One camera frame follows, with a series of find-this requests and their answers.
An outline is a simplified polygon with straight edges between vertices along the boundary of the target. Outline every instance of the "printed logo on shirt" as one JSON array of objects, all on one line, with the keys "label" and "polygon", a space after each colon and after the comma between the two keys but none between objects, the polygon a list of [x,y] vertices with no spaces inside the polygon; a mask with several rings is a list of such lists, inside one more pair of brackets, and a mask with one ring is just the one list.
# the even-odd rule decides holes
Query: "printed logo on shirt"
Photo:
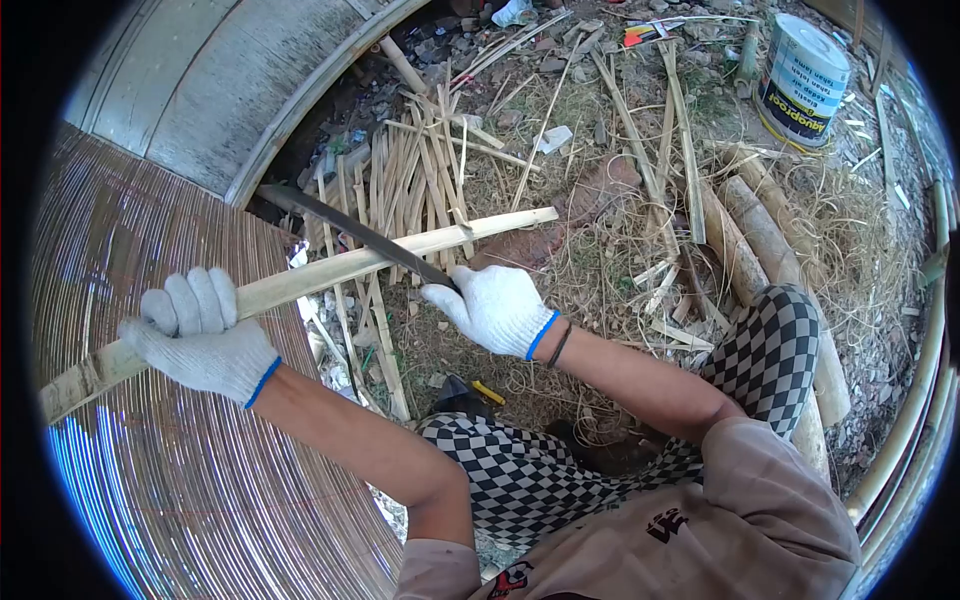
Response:
[{"label": "printed logo on shirt", "polygon": [[493,589],[487,600],[492,598],[503,598],[515,589],[527,587],[527,576],[534,570],[534,566],[526,561],[511,564],[496,576]]},{"label": "printed logo on shirt", "polygon": [[667,543],[670,541],[671,534],[676,534],[680,530],[680,526],[689,520],[680,514],[680,509],[673,508],[654,516],[647,523],[647,533],[657,540]]}]

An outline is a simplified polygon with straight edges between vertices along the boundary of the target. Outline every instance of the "yellow object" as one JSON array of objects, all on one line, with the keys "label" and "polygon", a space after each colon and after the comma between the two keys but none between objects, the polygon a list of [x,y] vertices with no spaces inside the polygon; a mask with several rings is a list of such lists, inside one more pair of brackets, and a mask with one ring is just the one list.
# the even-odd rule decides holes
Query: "yellow object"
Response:
[{"label": "yellow object", "polygon": [[484,384],[480,383],[479,381],[471,381],[470,383],[473,384],[473,389],[474,389],[474,390],[476,390],[476,391],[479,392],[480,394],[483,394],[484,396],[488,397],[489,399],[493,400],[494,402],[496,402],[496,403],[499,404],[500,406],[503,406],[504,404],[506,404],[506,400],[503,399],[503,396],[501,396],[501,395],[498,394],[497,392],[491,390],[490,388],[488,388],[488,387],[485,386]]}]

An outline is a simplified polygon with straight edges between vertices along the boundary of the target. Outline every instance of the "black wristband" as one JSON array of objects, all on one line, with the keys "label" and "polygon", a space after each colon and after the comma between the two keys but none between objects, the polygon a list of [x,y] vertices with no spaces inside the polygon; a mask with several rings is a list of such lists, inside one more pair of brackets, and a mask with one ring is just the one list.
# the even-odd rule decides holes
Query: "black wristband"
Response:
[{"label": "black wristband", "polygon": [[560,338],[560,343],[557,344],[557,349],[553,351],[553,356],[550,357],[550,360],[546,363],[547,369],[553,369],[553,366],[557,364],[557,359],[560,358],[560,352],[564,349],[564,344],[566,344],[566,338],[570,337],[570,331],[573,331],[573,322],[566,324],[566,331],[564,336]]}]

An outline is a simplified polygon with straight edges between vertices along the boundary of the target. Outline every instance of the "white work glove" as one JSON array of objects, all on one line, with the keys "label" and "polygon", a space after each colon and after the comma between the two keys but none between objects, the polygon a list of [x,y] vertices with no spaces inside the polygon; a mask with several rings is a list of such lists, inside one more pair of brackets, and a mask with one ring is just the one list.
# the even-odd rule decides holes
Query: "white work glove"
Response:
[{"label": "white work glove", "polygon": [[141,318],[117,327],[151,367],[192,390],[250,408],[280,355],[255,319],[237,322],[236,288],[223,269],[194,267],[140,299]]},{"label": "white work glove", "polygon": [[470,340],[494,354],[531,360],[547,328],[560,316],[543,305],[533,279],[521,269],[491,265],[483,271],[454,267],[463,296],[445,285],[424,285],[436,304]]}]

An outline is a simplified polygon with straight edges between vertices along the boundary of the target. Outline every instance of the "black and white checkered pattern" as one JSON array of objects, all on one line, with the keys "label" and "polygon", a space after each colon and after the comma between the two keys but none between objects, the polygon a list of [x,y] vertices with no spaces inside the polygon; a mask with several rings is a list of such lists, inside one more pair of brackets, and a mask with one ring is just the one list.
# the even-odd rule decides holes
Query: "black and white checkered pattern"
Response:
[{"label": "black and white checkered pattern", "polygon": [[[792,285],[768,286],[710,355],[702,377],[749,417],[789,438],[813,384],[820,325],[809,297]],[[473,522],[496,541],[525,550],[582,516],[608,510],[636,490],[700,481],[696,444],[667,442],[638,478],[577,468],[564,442],[464,413],[433,415],[420,434],[470,478]]]}]

